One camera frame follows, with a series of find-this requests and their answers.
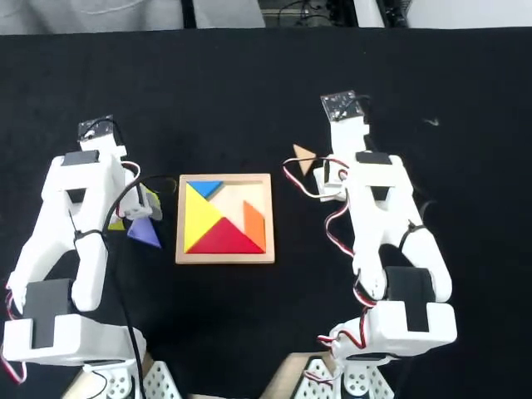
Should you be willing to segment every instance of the robotic arm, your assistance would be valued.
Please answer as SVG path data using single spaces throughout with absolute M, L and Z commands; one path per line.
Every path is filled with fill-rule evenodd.
M 121 157 L 126 148 L 116 144 L 112 130 L 97 129 L 100 122 L 110 120 L 84 131 L 81 151 L 52 160 L 35 229 L 7 282 L 23 318 L 6 322 L 3 356 L 8 361 L 85 365 L 87 371 L 99 370 L 118 380 L 127 373 L 136 376 L 127 328 L 97 323 L 80 313 L 100 304 L 108 256 L 101 232 L 108 227 L 104 223 L 113 202 L 140 168 L 135 175 L 125 167 L 129 162 Z M 111 223 L 119 217 L 159 218 L 154 197 L 137 185 L 124 196 Z M 80 259 L 76 279 L 45 280 L 71 250 Z M 136 329 L 134 334 L 143 358 L 145 339 Z
M 369 395 L 368 384 L 346 375 L 365 376 L 369 367 L 446 345 L 457 334 L 446 303 L 451 277 L 436 240 L 423 226 L 401 158 L 367 150 L 360 100 L 353 91 L 322 97 L 333 154 L 313 172 L 320 194 L 330 195 L 322 200 L 347 201 L 355 233 L 353 292 L 365 307 L 360 318 L 318 337 L 330 348 L 337 377 L 344 376 L 335 380 L 336 398 Z M 398 248 L 413 267 L 382 265 L 383 244 Z

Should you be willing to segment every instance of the red triangle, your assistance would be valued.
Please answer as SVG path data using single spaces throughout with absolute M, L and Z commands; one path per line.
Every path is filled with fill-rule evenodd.
M 234 224 L 222 218 L 192 245 L 187 254 L 264 254 L 264 251 Z

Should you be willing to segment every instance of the tangram piece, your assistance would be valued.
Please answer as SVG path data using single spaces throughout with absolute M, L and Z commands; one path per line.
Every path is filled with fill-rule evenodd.
M 188 251 L 189 254 L 263 254 L 264 251 L 226 218 L 216 223 Z
M 223 182 L 219 180 L 189 181 L 189 185 L 191 185 L 192 188 L 200 193 L 206 200 L 222 185 L 222 183 Z
M 189 252 L 190 247 L 222 218 L 222 214 L 189 184 L 185 195 L 184 251 Z
M 309 150 L 305 150 L 303 147 L 300 147 L 297 144 L 293 145 L 293 152 L 295 152 L 297 158 L 316 158 L 316 154 L 313 152 L 310 152 Z M 303 172 L 303 176 L 305 176 L 308 173 L 308 170 L 312 166 L 313 161 L 312 160 L 300 160 L 299 161 L 299 167 L 301 168 L 301 171 Z
M 263 251 L 266 250 L 264 217 L 247 201 L 244 201 L 244 232 Z
M 131 223 L 131 227 L 127 232 L 127 236 L 131 239 L 136 239 L 142 243 L 153 245 L 160 248 L 160 242 L 157 238 L 157 233 L 153 228 L 150 218 L 135 219 Z
M 118 219 L 115 223 L 109 224 L 108 229 L 115 231 L 125 231 L 126 227 L 124 226 L 124 222 L 122 222 L 122 219 Z

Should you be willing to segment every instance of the black cloth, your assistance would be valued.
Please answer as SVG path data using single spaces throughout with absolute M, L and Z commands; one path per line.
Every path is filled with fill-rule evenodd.
M 338 203 L 306 198 L 279 166 L 293 143 L 329 152 L 319 96 L 354 89 L 372 97 L 379 150 L 401 155 L 436 201 L 425 225 L 453 278 L 458 339 L 416 358 L 404 397 L 517 397 L 530 348 L 530 48 L 526 28 L 0 37 L 2 276 L 80 121 L 114 114 L 146 174 L 269 172 L 273 265 L 175 265 L 169 194 L 164 250 L 111 243 L 134 324 L 180 389 L 257 397 L 289 353 L 319 350 L 316 335 L 360 313 L 349 259 L 323 232 Z M 346 221 L 333 230 L 351 236 Z M 52 277 L 72 275 L 74 260 Z M 124 324 L 109 279 L 104 291 L 93 316 Z M 392 386 L 400 369 L 383 368 Z M 30 365 L 19 388 L 1 373 L 2 397 L 59 397 L 76 371 Z

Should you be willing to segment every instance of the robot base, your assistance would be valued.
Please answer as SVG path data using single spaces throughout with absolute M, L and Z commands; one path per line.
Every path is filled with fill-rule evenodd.
M 311 357 L 305 371 L 319 378 L 333 378 L 320 357 Z M 350 365 L 340 378 L 333 381 L 333 385 L 334 389 L 311 381 L 302 374 L 292 399 L 393 399 L 393 390 L 374 366 Z

